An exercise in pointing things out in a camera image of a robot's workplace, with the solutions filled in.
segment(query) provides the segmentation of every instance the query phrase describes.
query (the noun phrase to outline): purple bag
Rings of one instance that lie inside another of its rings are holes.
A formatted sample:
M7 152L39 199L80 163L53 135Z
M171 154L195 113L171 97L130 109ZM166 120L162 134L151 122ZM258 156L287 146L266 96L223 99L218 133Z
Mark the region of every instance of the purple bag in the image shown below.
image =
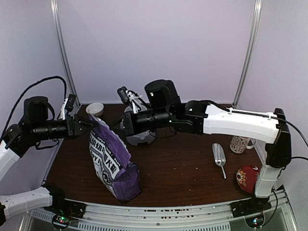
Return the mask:
M90 133L96 175L118 200L127 202L141 192L138 165L130 162L126 145L104 121L93 115L90 119L98 123Z

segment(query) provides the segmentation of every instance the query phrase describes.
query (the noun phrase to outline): black cable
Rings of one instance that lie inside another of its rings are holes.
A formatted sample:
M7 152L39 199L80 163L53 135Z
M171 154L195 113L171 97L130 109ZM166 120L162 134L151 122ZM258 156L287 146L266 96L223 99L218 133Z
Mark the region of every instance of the black cable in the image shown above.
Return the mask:
M10 123L10 120L11 120L11 118L12 118L12 116L13 116L13 113L14 113L14 111L15 111L15 109L16 109L18 103L20 102L20 100L22 99L22 97L26 94L26 92L27 92L30 88L32 88L32 87L34 87L34 86L36 86L36 85L38 85L38 84L40 84L40 83L42 83L42 82L45 82L45 81L47 81L47 80L51 80L51 79L59 79L59 80L61 80L61 81L63 82L63 85L64 85L64 100L65 100L65 98L66 98L66 88L67 88L67 86L66 86L66 81L65 81L62 77L60 77L60 76L52 76L52 77L43 78L43 79L37 81L36 83L31 84L29 87L27 87L27 88L23 91L23 93L19 96L19 98L17 99L16 103L14 104L14 106L13 106L11 112L10 112L9 118L8 118L6 124L5 124L4 129L3 129L3 132L2 132L2 135L1 135L1 138L0 138L0 142L3 140L4 133L5 133L6 129L8 128L8 125L9 125L9 123Z
M40 147L40 141L39 141L35 145L35 148L36 148L36 150L43 150L43 149L53 148L53 147L55 147L55 146L57 146L59 144L60 140L59 139L55 139L54 142L56 142L56 144Z
M201 103L210 103L210 104L213 104L215 105L216 107L218 107L219 109L221 110L224 110L226 112L231 112L230 109L228 109L227 107L224 107L214 101L211 101L211 100L203 100L203 101L199 101ZM292 124L291 122L289 122L288 120L285 120L285 119L281 119L281 118L278 118L278 117L270 117L269 115L265 115L265 114L259 114L259 113L252 113L252 112L243 112L243 111L237 111L236 109L235 110L232 110L232 113L237 113L237 114L243 114L243 115L251 115L251 116L260 116L260 117L264 117L264 118L271 118L271 119L276 119L276 120L280 120L282 122L285 122L287 124L289 124L291 127L293 127L298 133L299 135L302 137L302 139L304 140L306 146L308 147L308 141L307 139L305 138L305 136L303 135L303 133L294 125Z
M273 190L273 193L276 197L276 206L275 206L274 212L272 213L271 217L267 220L267 222L265 222L265 224L262 225L262 227L266 226L272 220L278 208L278 197L277 197L275 190Z
M293 156L291 159L303 159L303 160L308 160L307 157L303 157L303 156Z

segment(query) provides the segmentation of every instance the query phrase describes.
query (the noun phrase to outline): white wall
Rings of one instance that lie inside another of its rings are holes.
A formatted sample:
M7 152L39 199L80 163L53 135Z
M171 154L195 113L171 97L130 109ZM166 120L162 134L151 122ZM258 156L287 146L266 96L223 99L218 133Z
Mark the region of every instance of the white wall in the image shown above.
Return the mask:
M240 108L284 110L308 137L308 1L263 1L259 33ZM308 157L300 136L292 133L293 156ZM284 183L301 231L307 230L308 163L293 160Z
M82 103L120 102L174 81L182 101L232 102L254 0L58 0L64 43Z
M64 77L49 0L0 1L0 130L22 91L43 77ZM59 80L44 82L31 89L24 99L44 95L56 112L63 102ZM23 115L23 100L11 123ZM0 194L15 194L39 187L53 149L29 150L0 183ZM17 230L19 218L8 220L0 231Z

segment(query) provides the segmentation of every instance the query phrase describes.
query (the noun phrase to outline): dark brown wooden tabletop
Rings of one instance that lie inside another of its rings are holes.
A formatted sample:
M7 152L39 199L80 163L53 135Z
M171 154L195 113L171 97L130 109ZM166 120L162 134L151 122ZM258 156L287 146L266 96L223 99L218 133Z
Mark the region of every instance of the dark brown wooden tabletop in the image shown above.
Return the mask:
M125 105L105 105L102 119L111 123L123 113ZM78 113L88 117L83 105ZM159 129L157 136L169 135L169 129ZM127 206L204 205L248 198L235 178L242 165L261 167L254 149L234 154L229 144L231 136L178 133L171 138L156 138L151 144L127 144L131 161L139 165L142 193ZM214 164L212 144L219 143L226 155L222 170ZM122 205L96 176L89 152L89 135L64 141L51 167L47 182L54 182L66 192L68 199Z

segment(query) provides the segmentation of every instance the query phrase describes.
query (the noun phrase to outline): silver scoop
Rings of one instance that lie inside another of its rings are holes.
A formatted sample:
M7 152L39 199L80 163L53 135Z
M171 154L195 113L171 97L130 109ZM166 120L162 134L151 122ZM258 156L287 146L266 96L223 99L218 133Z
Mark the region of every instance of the silver scoop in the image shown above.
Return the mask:
M227 176L226 176L225 170L223 169L223 166L226 163L226 157L225 157L225 153L223 152L222 146L218 143L214 143L212 145L212 149L213 149L215 164L217 166L221 167L223 177L224 177L224 179L226 179Z

